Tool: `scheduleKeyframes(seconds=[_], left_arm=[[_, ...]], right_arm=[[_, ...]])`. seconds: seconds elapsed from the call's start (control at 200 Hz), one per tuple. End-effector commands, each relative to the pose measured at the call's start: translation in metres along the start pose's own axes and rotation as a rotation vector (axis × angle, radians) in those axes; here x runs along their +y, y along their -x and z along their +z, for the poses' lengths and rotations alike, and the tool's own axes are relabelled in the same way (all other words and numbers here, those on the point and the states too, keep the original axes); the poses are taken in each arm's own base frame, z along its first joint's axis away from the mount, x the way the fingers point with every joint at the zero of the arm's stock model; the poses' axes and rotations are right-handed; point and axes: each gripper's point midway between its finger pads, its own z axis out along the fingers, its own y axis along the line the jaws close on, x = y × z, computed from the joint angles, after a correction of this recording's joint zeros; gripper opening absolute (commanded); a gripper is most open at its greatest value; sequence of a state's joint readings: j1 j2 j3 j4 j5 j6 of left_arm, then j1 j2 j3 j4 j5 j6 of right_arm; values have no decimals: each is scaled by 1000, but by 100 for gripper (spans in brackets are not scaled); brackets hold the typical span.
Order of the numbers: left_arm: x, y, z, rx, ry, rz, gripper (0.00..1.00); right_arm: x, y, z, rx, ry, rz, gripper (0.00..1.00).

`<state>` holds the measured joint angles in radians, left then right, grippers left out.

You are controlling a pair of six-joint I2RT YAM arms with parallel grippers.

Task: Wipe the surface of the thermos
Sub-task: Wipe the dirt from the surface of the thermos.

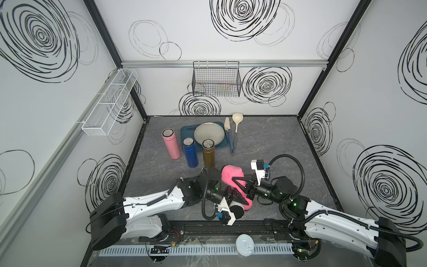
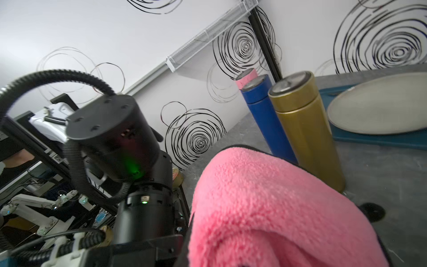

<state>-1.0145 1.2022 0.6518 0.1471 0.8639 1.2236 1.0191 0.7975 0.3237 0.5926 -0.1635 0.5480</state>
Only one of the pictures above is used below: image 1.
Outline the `white thermos black lid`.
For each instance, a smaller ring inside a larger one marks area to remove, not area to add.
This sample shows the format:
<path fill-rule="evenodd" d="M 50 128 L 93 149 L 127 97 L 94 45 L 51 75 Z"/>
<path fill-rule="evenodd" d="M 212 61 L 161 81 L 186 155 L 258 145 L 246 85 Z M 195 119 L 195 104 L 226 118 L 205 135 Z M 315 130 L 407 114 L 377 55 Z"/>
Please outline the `white thermos black lid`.
<path fill-rule="evenodd" d="M 229 210 L 231 212 L 231 217 L 235 220 L 241 219 L 245 213 L 244 204 L 232 201 L 229 205 Z"/>

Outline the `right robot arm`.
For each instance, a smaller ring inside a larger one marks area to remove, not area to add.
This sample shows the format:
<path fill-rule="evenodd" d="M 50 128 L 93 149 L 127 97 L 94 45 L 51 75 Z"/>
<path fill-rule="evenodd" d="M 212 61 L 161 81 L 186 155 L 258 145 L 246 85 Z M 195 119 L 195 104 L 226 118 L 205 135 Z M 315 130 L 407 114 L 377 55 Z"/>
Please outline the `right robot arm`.
<path fill-rule="evenodd" d="M 298 166 L 301 173 L 299 186 L 285 176 L 275 178 L 274 184 L 268 182 L 272 164 L 281 158 L 290 159 Z M 305 172 L 294 156 L 281 154 L 268 164 L 253 160 L 251 166 L 254 171 L 251 175 L 244 175 L 236 166 L 224 166 L 222 181 L 243 195 L 245 209 L 252 207 L 255 196 L 277 203 L 280 214 L 288 221 L 288 233 L 292 239 L 321 239 L 336 243 L 364 254 L 381 267 L 404 267 L 407 253 L 424 246 L 419 238 L 401 233 L 387 218 L 373 220 L 352 216 L 302 196 Z"/>

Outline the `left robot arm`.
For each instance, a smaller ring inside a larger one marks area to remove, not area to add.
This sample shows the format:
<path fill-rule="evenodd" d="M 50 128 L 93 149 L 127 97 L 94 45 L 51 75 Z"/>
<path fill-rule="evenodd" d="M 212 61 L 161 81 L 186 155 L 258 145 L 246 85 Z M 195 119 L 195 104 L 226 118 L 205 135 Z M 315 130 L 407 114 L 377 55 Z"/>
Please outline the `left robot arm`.
<path fill-rule="evenodd" d="M 249 201 L 236 187 L 221 188 L 221 172 L 203 168 L 190 178 L 175 180 L 169 190 L 124 198 L 117 192 L 105 199 L 90 213 L 91 248 L 94 251 L 112 246 L 121 239 L 156 238 L 169 231 L 164 212 L 179 210 L 198 203 L 215 205 L 214 215 L 224 225 L 232 226 L 245 212 Z"/>

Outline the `pink microfiber cloth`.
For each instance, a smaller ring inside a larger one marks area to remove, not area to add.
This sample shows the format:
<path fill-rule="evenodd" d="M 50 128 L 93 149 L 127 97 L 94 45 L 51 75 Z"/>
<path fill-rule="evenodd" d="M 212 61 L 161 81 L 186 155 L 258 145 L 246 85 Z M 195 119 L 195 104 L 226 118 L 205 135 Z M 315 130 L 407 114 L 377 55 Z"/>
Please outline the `pink microfiber cloth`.
<path fill-rule="evenodd" d="M 242 171 L 242 168 L 239 168 L 237 166 L 233 165 L 226 165 L 221 170 L 221 180 L 227 185 L 230 185 L 234 188 L 236 188 L 242 196 L 246 198 L 246 193 L 238 188 L 234 182 L 232 182 L 233 177 L 244 177 L 244 173 Z M 245 205 L 244 209 L 245 211 L 249 211 L 252 208 L 253 201 L 247 199 L 249 205 Z"/>

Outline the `blue thermos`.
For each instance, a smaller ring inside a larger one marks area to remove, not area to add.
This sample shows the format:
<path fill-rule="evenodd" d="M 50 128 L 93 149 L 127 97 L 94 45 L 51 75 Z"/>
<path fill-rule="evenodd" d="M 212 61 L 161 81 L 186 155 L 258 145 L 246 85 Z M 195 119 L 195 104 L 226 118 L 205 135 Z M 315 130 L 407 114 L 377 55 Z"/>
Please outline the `blue thermos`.
<path fill-rule="evenodd" d="M 199 164 L 199 161 L 194 139 L 190 137 L 183 139 L 182 147 L 188 166 L 190 168 L 196 168 Z"/>

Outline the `gold thermos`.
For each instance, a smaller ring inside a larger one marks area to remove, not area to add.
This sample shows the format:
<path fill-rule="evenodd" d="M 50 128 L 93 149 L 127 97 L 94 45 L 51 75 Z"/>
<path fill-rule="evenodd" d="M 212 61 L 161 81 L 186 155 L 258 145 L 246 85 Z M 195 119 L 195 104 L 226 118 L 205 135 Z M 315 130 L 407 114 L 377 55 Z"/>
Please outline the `gold thermos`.
<path fill-rule="evenodd" d="M 202 143 L 203 160 L 206 168 L 215 167 L 215 143 L 211 139 L 206 139 Z"/>

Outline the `pink thermos steel lid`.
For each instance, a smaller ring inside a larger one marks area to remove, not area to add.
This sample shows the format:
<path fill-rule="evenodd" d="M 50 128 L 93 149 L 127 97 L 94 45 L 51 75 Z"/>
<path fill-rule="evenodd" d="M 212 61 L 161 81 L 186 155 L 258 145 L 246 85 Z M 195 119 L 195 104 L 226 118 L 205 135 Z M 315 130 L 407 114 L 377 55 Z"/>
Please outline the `pink thermos steel lid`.
<path fill-rule="evenodd" d="M 172 160 L 177 160 L 181 156 L 181 151 L 173 129 L 164 129 L 162 138 Z"/>

